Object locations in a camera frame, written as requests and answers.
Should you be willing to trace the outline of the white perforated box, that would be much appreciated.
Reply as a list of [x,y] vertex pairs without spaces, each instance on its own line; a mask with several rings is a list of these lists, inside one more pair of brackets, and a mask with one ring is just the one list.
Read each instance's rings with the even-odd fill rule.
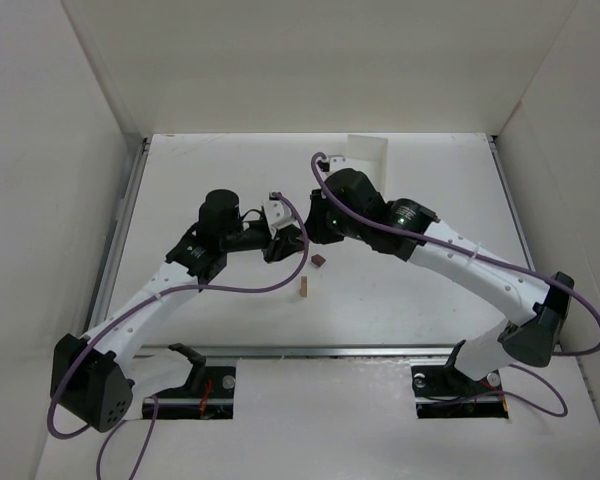
[[382,195],[387,178],[388,144],[386,137],[349,134],[344,149],[345,164],[363,172]]

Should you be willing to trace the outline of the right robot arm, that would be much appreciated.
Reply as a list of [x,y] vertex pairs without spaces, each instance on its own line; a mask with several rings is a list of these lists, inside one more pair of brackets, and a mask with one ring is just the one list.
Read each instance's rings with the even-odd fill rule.
[[315,244],[346,238],[373,251],[435,272],[495,307],[504,318],[485,333],[454,346],[446,366],[472,380],[514,362],[549,365],[566,319],[571,277],[543,281],[481,261],[485,250],[454,231],[427,207],[410,199],[386,201],[368,177],[345,168],[310,194],[305,221]]

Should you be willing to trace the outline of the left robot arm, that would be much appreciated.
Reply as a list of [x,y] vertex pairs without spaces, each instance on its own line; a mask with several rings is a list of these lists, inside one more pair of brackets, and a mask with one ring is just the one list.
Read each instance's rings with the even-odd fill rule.
[[257,219],[247,221],[236,193],[208,193],[197,221],[166,254],[147,283],[113,316],[81,336],[67,334],[54,347],[50,404],[46,426],[55,438],[67,434],[54,424],[58,408],[86,429],[109,432],[126,417],[135,399],[187,383],[202,359],[182,347],[138,359],[147,339],[186,302],[205,291],[246,295],[270,293],[299,276],[300,267],[283,280],[263,287],[219,285],[216,277],[233,253],[260,251],[267,263],[300,253],[309,257],[309,239],[296,207],[281,193],[263,202]]

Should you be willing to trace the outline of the dark red wood block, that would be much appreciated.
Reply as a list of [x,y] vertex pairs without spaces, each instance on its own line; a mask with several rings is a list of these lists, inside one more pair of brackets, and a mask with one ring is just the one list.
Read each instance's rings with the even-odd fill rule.
[[326,263],[326,259],[320,254],[314,254],[311,256],[311,263],[316,268],[320,268]]

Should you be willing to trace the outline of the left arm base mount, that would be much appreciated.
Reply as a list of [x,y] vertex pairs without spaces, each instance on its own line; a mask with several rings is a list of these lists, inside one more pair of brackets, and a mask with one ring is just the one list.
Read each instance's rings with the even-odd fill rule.
[[181,343],[168,346],[190,365],[182,385],[162,389],[158,420],[230,420],[233,418],[236,366],[209,360]]

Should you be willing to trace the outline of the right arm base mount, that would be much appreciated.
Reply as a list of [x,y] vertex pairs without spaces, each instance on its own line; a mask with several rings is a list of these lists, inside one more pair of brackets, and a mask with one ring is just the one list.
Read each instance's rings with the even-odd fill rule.
[[509,418],[498,370],[472,380],[451,367],[415,364],[411,377],[419,419]]

